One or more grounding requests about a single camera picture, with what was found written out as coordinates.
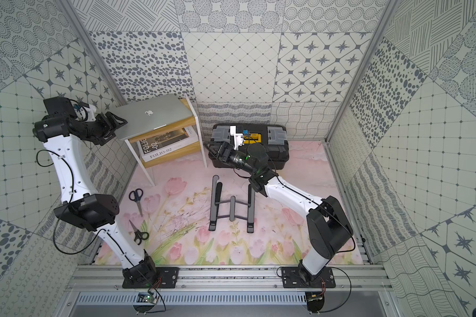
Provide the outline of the silver laptop computer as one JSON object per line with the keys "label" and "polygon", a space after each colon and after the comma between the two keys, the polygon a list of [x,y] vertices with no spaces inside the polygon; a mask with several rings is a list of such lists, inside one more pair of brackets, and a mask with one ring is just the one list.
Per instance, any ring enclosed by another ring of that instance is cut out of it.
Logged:
{"label": "silver laptop computer", "polygon": [[193,116],[191,110],[175,95],[132,102],[111,112],[128,122],[115,131],[120,140],[130,139]]}

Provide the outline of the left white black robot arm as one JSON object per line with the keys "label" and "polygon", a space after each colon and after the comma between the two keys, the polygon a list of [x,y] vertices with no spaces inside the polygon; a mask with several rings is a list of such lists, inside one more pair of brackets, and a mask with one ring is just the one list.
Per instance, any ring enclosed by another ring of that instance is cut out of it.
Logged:
{"label": "left white black robot arm", "polygon": [[34,124],[33,134],[43,144],[56,170],[61,188],[61,205],[54,210],[58,221],[85,229],[99,237],[120,260],[124,289],[153,287],[159,273],[150,255],[119,223],[117,199],[98,193],[85,166],[83,142],[105,145],[127,121],[112,112],[98,113],[82,102],[83,117],[76,100],[52,97],[44,100],[47,115]]}

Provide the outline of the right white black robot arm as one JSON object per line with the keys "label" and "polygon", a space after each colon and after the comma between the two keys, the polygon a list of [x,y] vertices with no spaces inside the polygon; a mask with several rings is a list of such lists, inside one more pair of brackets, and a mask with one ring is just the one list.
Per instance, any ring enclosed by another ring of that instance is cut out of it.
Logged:
{"label": "right white black robot arm", "polygon": [[204,146],[211,159],[248,173],[253,190],[276,200],[306,220],[312,248],[300,261],[296,274],[305,285],[316,280],[341,248],[353,238],[353,228],[338,199],[331,195],[320,198],[289,184],[268,165],[270,158],[260,143],[248,146],[246,153],[238,151],[226,141],[207,141]]}

